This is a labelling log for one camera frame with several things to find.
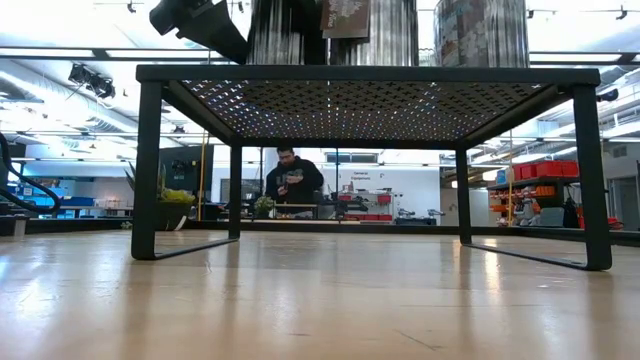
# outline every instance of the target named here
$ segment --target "black metal table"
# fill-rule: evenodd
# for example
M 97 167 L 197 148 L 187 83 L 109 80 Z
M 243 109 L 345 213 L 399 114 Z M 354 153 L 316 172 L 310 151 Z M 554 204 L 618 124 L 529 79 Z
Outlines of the black metal table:
M 465 246 L 584 269 L 611 267 L 594 69 L 141 65 L 132 255 L 155 260 L 240 237 L 242 147 L 456 151 L 459 233 Z M 231 147 L 229 236 L 154 251 L 162 100 Z M 471 241 L 468 149 L 574 100 L 587 262 L 538 257 Z

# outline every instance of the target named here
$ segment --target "sign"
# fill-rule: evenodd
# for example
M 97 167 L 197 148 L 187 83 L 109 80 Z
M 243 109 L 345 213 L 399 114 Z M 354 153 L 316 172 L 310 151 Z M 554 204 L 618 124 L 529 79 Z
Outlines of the sign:
M 323 0 L 322 37 L 325 39 L 369 36 L 371 0 Z
M 351 180 L 371 180 L 371 176 L 369 176 L 368 172 L 354 171 Z

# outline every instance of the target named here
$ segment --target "cylindrical column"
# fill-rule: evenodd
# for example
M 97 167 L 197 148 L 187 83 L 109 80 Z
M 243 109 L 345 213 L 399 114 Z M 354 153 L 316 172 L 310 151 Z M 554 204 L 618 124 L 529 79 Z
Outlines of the cylindrical column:
M 418 65 L 416 0 L 370 0 L 369 37 L 332 39 L 332 65 Z
M 434 19 L 439 66 L 529 67 L 525 0 L 441 0 Z
M 253 0 L 247 64 L 325 64 L 321 6 L 321 0 Z

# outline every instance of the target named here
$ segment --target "pipe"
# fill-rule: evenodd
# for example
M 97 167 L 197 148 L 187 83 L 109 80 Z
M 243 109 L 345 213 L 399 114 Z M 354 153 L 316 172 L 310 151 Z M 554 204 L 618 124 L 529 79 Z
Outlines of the pipe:
M 80 93 L 74 94 L 73 90 L 67 89 L 63 85 L 14 61 L 0 60 L 0 69 L 0 77 L 44 100 L 45 104 L 59 106 L 59 111 L 62 113 L 61 117 L 64 117 L 66 115 L 65 112 L 73 108 L 83 112 L 87 120 L 96 117 L 123 132 L 138 131 L 137 121 L 100 106 L 95 99 Z M 161 139 L 160 146 L 176 147 L 182 146 L 182 144 L 171 139 Z

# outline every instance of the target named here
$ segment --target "black hoodie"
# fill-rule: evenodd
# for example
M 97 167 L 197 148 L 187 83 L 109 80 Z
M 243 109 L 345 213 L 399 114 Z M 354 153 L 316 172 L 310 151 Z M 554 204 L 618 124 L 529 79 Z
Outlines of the black hoodie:
M 287 184 L 287 176 L 302 175 L 302 181 L 297 184 Z M 324 184 L 324 177 L 318 168 L 309 160 L 300 159 L 296 156 L 293 164 L 278 166 L 267 175 L 267 195 L 277 203 L 287 202 L 289 204 L 313 204 L 313 192 L 320 190 Z M 287 193 L 284 196 L 278 195 L 278 189 L 284 186 Z

